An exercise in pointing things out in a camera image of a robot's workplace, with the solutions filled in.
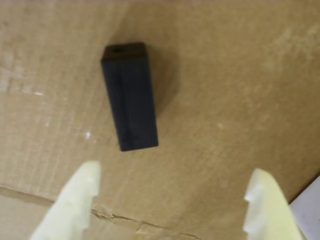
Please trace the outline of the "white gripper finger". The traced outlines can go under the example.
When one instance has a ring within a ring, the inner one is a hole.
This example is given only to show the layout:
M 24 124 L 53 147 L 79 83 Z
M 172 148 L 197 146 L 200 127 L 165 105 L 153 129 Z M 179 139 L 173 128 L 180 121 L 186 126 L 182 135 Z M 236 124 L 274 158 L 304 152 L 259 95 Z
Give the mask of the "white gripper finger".
M 61 190 L 31 240 L 81 240 L 90 227 L 93 200 L 100 194 L 102 166 L 85 162 Z
M 248 240 L 303 240 L 288 201 L 276 179 L 255 169 L 244 200 L 248 208 L 243 231 Z

